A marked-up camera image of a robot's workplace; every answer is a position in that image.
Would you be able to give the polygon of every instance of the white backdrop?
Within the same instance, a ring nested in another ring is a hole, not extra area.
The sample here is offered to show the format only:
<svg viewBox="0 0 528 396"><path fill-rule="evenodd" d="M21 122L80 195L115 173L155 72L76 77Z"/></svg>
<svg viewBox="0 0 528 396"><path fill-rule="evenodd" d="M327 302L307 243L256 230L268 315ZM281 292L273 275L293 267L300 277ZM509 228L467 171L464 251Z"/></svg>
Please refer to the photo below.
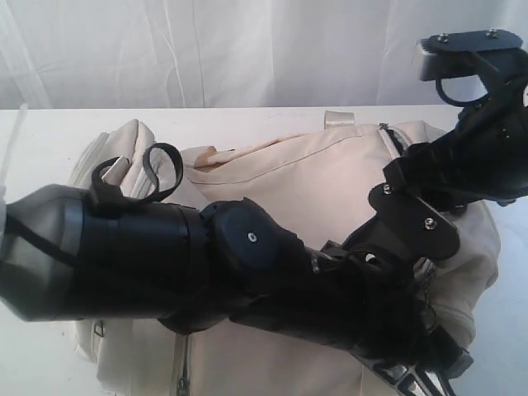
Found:
<svg viewBox="0 0 528 396"><path fill-rule="evenodd" d="M427 104L417 40L523 0L0 0L0 108ZM473 96L475 81L451 87Z"/></svg>

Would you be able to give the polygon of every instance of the screw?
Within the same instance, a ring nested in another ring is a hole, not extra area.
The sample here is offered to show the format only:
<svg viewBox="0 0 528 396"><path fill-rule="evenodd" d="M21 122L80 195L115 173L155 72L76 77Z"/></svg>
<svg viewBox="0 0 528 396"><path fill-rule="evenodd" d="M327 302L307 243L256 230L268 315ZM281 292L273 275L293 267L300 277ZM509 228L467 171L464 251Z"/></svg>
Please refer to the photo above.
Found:
<svg viewBox="0 0 528 396"><path fill-rule="evenodd" d="M424 222L424 225L426 226L426 229L432 230L435 229L438 223L432 219L431 217L428 217L426 221Z"/></svg>
<svg viewBox="0 0 528 396"><path fill-rule="evenodd" d="M436 37L436 41L442 43L442 44L447 44L447 42L449 41L449 35L447 35L446 33L440 33L437 37Z"/></svg>
<svg viewBox="0 0 528 396"><path fill-rule="evenodd" d="M490 29L489 31L487 31L486 37L488 37L489 39L497 39L497 29Z"/></svg>

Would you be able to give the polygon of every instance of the cream duffel bag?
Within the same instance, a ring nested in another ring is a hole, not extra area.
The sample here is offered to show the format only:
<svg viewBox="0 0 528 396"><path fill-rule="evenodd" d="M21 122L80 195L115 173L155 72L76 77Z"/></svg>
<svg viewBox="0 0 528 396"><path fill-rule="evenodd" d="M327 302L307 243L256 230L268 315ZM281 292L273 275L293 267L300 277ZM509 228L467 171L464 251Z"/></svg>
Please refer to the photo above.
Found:
<svg viewBox="0 0 528 396"><path fill-rule="evenodd" d="M432 141L443 134L423 122L391 125L399 143ZM88 187L91 170L102 161L127 159L105 175L128 196L142 197L149 182L141 154L154 135L133 120L101 136L85 150L70 184ZM167 142L178 146L178 142ZM383 182L382 168L398 156L378 125L331 128L276 139L255 147L217 152L213 147L182 151L185 178L166 202L203 208L208 201L248 197L307 246L342 242L374 211L370 189ZM161 157L165 182L172 167ZM475 337L472 311L497 279L497 230L483 202L469 205L454 220L461 248L445 262L429 286L439 322L463 347ZM78 352L97 364L103 386L119 394L161 396L393 394L344 351L224 321L182 337L156 320L96 320L74 324Z"/></svg>

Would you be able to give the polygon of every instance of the white table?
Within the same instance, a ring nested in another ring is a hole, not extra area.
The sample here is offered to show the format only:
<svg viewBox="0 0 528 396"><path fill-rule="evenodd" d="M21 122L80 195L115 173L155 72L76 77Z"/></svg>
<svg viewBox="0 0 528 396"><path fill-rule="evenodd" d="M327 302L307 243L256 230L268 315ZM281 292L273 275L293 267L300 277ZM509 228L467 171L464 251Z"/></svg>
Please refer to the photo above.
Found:
<svg viewBox="0 0 528 396"><path fill-rule="evenodd" d="M369 106L342 108L163 109L30 111L7 179L7 199L15 200L49 183L65 183L84 147L101 132L137 118L158 141L184 149L215 145L231 149L279 135L323 128L325 110L353 111L356 123L390 124L425 120L449 130L457 109L450 106ZM0 111L0 150L15 111ZM476 362L456 384L460 395L523 394L528 357L528 215L524 200L506 209L490 207L502 234L501 276L476 312ZM99 394L94 369L70 350L59 327L25 324L0 307L0 394Z"/></svg>

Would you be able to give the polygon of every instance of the black cable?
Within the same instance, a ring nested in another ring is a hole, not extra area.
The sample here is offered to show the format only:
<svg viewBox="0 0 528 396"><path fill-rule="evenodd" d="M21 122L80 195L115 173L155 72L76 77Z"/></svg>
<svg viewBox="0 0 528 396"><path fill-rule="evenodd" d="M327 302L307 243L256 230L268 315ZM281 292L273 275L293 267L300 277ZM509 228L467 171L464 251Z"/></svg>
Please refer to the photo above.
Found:
<svg viewBox="0 0 528 396"><path fill-rule="evenodd" d="M455 107L469 107L469 106L477 106L482 105L485 101L489 99L489 95L486 94L479 99L474 99L472 101L456 101L455 99L448 97L446 94L446 91L444 91L444 87L442 86L442 80L441 78L437 78L435 81L436 85L436 92L438 93L438 96L442 101L447 103L448 105L452 105Z"/></svg>

